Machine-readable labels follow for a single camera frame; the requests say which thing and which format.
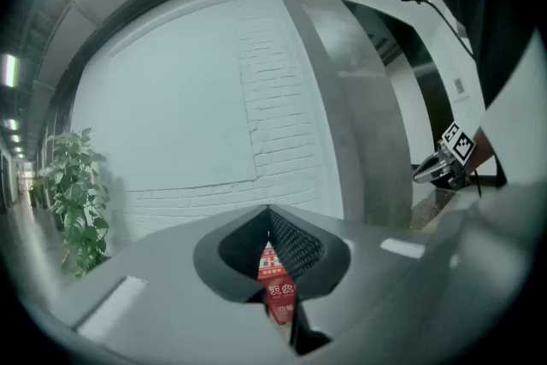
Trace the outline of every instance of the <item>floor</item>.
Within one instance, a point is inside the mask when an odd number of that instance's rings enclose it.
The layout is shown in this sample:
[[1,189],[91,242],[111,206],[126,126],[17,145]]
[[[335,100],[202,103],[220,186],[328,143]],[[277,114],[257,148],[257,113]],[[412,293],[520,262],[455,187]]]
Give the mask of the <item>floor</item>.
[[[489,197],[492,193],[496,192],[495,187],[481,187],[482,196]],[[430,221],[427,225],[423,227],[423,231],[433,233],[437,228],[438,223],[443,219],[443,217],[455,210],[464,210],[471,207],[473,203],[479,200],[479,193],[477,187],[474,185],[469,185],[464,187],[458,192],[455,192],[452,199],[446,204],[446,206],[435,216],[435,218]]]
[[[482,196],[496,191],[493,187],[482,187]],[[432,184],[413,183],[412,219],[410,228],[433,232],[444,215],[451,211],[468,209],[479,200],[475,185],[459,191],[438,189]]]
[[74,281],[61,270],[62,236],[53,217],[31,208],[27,193],[0,217],[0,252],[23,302],[48,309]]

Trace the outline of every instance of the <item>white wall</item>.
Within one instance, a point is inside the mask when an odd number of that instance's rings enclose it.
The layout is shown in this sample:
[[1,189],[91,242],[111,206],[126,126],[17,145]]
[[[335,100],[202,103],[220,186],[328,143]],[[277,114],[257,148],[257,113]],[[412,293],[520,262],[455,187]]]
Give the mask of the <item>white wall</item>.
[[[101,173],[114,192],[114,249],[155,230],[252,204],[342,215],[321,97],[285,6],[281,0],[209,1],[173,0],[150,11],[108,41],[80,81],[72,129],[93,128],[97,151],[108,159]],[[182,9],[186,14],[180,17],[175,11]],[[188,21],[192,17],[200,21]],[[207,32],[199,30],[200,23]],[[144,83],[140,63],[148,73]],[[237,84],[226,79],[234,71]],[[243,116],[228,103],[240,104]],[[211,139],[218,142],[213,149],[206,145]],[[234,156],[241,148],[243,154]],[[246,166],[247,159],[252,172],[242,179],[234,166]],[[204,181],[201,169],[205,176],[222,171],[233,178]]]
[[[480,90],[479,78],[474,61],[455,39],[442,19],[425,4],[402,2],[400,0],[349,0],[382,11],[411,25],[427,47],[444,83],[452,113],[465,132],[473,135],[479,128],[485,105]],[[444,11],[455,25],[454,18],[441,0],[432,0]],[[457,95],[454,79],[461,79],[468,96]],[[496,173],[495,162],[490,160],[479,168],[480,174]]]
[[481,126],[509,183],[547,179],[547,54],[539,31]]
[[418,80],[404,54],[385,67],[403,116],[409,141],[410,161],[421,164],[435,152],[431,123]]

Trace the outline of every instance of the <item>ceiling light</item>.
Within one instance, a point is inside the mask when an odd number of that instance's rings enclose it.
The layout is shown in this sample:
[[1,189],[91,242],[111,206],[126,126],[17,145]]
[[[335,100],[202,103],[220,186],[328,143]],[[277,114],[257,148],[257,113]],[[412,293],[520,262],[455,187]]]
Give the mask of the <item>ceiling light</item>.
[[17,123],[17,121],[14,121],[13,119],[7,119],[6,127],[8,127],[12,131],[17,131],[19,129],[19,124]]
[[12,55],[3,56],[3,77],[2,83],[8,87],[15,87],[15,62],[16,58]]

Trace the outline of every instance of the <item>white brick wall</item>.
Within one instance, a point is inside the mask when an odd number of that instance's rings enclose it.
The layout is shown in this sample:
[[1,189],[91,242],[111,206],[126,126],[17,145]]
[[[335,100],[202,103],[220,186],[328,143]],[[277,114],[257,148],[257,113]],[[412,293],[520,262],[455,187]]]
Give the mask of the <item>white brick wall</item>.
[[[303,47],[294,45],[296,29],[283,3],[235,0],[233,14],[256,180],[115,193],[114,250],[156,230],[230,209],[278,203],[332,214],[329,200],[341,198],[338,182],[327,178],[338,174],[326,169],[331,165],[324,156],[332,151],[321,146],[332,144],[330,134],[319,139],[316,129],[317,123],[325,123],[314,111],[318,105],[322,108],[321,97],[309,86],[315,81],[313,72],[301,61],[307,59]],[[317,101],[310,105],[310,99]]]

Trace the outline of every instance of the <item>gray metal pillar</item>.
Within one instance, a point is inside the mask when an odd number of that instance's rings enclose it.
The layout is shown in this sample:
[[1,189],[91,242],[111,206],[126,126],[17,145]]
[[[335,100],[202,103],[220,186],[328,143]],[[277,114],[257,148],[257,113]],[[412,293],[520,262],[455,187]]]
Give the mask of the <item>gray metal pillar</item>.
[[315,71],[347,220],[408,227],[409,144],[385,67],[341,0],[283,0]]

